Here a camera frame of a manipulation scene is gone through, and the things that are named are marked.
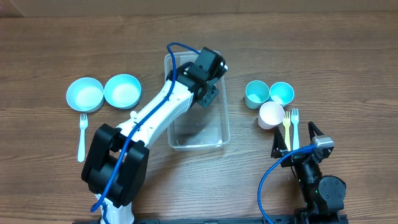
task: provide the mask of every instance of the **fork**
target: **fork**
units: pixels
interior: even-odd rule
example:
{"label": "fork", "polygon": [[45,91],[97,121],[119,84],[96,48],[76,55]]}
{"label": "fork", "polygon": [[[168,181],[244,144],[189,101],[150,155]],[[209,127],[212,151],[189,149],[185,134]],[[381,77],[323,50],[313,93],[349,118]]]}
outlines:
{"label": "fork", "polygon": [[292,111],[292,124],[293,124],[293,150],[300,148],[299,141],[299,109],[293,108]]}
{"label": "fork", "polygon": [[287,146],[287,150],[291,151],[292,148],[290,147],[290,131],[289,131],[289,128],[290,128],[290,112],[289,111],[285,112],[285,117],[284,117],[284,120],[283,120],[282,124],[285,127],[285,144]]}
{"label": "fork", "polygon": [[79,142],[79,150],[77,152],[77,161],[84,162],[86,157],[86,140],[85,140],[85,132],[88,127],[88,119],[86,113],[80,114],[80,142]]}

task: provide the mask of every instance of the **white cup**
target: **white cup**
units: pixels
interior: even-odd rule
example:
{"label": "white cup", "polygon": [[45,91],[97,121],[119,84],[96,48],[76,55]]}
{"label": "white cup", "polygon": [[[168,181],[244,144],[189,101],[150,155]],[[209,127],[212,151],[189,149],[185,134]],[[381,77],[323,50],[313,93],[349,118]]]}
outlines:
{"label": "white cup", "polygon": [[253,80],[246,86],[244,102],[250,109],[258,109],[268,100],[269,88],[260,80]]}
{"label": "white cup", "polygon": [[268,130],[284,120],[285,111],[284,108],[275,102],[264,103],[259,112],[259,126],[262,129]]}

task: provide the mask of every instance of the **blue hose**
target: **blue hose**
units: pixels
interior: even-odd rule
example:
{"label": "blue hose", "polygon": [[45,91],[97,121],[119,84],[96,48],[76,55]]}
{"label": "blue hose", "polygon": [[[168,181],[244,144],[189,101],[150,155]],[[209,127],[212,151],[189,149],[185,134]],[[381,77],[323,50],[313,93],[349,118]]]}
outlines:
{"label": "blue hose", "polygon": [[114,169],[113,169],[113,171],[112,171],[111,177],[109,178],[108,183],[107,183],[106,186],[105,186],[104,192],[101,194],[101,197],[99,198],[99,200],[92,206],[91,212],[95,212],[95,211],[100,207],[100,205],[103,203],[104,199],[106,198],[106,196],[107,196],[109,190],[111,189],[112,183],[113,183],[113,181],[114,181],[116,175],[117,175],[118,172],[119,172],[120,166],[121,166],[122,161],[123,161],[124,154],[127,152],[127,149],[128,149],[127,147],[128,147],[128,145],[129,145],[130,140],[132,139],[132,136],[134,135],[134,133],[135,133],[135,132],[145,123],[145,121],[147,121],[147,120],[148,120],[148,119],[149,119],[149,118],[150,118],[150,117],[151,117],[151,116],[152,116],[152,115],[153,115],[153,114],[166,102],[166,101],[169,100],[169,97],[170,97],[170,95],[171,95],[172,92],[173,92],[174,85],[175,85],[175,80],[177,79],[177,65],[175,64],[175,57],[174,57],[174,54],[173,54],[173,52],[172,52],[172,50],[171,50],[171,48],[170,48],[170,47],[173,46],[173,45],[178,45],[178,46],[180,46],[180,47],[183,47],[183,48],[186,48],[186,49],[188,49],[188,50],[191,50],[191,51],[195,52],[196,54],[199,54],[199,51],[197,51],[197,50],[195,50],[195,49],[193,49],[193,48],[191,48],[191,47],[189,47],[189,46],[187,46],[187,45],[185,45],[185,44],[181,44],[181,43],[178,43],[178,42],[172,42],[172,43],[169,43],[169,44],[167,45],[167,51],[169,51],[169,53],[170,53],[170,55],[171,55],[171,57],[172,57],[172,61],[173,61],[173,80],[172,80],[172,84],[171,84],[171,86],[170,86],[169,92],[166,94],[166,97],[165,97],[154,109],[152,109],[142,120],[140,120],[140,121],[133,127],[133,129],[131,130],[131,132],[130,132],[129,135],[127,136],[126,141],[125,141],[124,144],[123,144],[122,151],[120,152],[118,161],[117,161],[117,163],[116,163],[116,165],[115,165],[115,167],[114,167]]}
{"label": "blue hose", "polygon": [[272,165],[272,167],[270,167],[267,172],[262,176],[262,179],[260,181],[259,184],[259,190],[257,191],[257,202],[259,204],[259,208],[260,211],[262,213],[262,215],[264,216],[264,218],[270,223],[270,224],[274,224],[271,219],[268,217],[268,215],[266,214],[266,212],[264,211],[264,209],[262,208],[262,204],[261,204],[261,189],[262,189],[262,185],[264,183],[264,181],[266,180],[267,176],[269,173],[271,173],[271,171],[273,169],[275,169],[275,167],[277,167],[281,162],[283,162],[285,159],[289,158],[291,155],[302,152],[302,153],[309,153],[312,152],[315,149],[314,145],[309,145],[309,146],[304,146],[303,148],[291,151],[290,153],[286,154],[284,157],[280,158],[274,165]]}

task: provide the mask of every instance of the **light blue fork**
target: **light blue fork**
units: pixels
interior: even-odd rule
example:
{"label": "light blue fork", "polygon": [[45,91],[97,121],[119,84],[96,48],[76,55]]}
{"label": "light blue fork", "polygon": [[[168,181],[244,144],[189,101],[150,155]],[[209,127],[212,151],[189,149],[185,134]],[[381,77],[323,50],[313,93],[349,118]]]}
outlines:
{"label": "light blue fork", "polygon": [[292,124],[293,124],[293,150],[300,148],[299,140],[299,109],[293,108],[292,110]]}

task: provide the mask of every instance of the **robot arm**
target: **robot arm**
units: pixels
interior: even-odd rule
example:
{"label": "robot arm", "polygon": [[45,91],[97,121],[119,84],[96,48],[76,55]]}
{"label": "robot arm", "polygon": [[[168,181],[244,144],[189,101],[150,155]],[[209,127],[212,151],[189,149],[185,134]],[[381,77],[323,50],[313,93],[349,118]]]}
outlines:
{"label": "robot arm", "polygon": [[[97,198],[101,196],[117,163],[117,159],[109,152],[118,152],[123,144],[129,141],[124,162],[102,204],[103,218],[100,221],[102,224],[133,223],[131,202],[145,180],[148,148],[172,121],[186,112],[194,103],[207,108],[218,94],[214,84],[227,69],[222,56],[203,48],[194,63],[188,62],[177,69],[176,81],[169,100],[154,113],[153,109],[164,100],[172,86],[172,71],[159,94],[140,112],[132,112],[131,118],[118,125],[117,128],[103,124],[96,131],[81,178]],[[131,130],[149,113],[153,114],[141,123],[131,139],[127,139]]]}

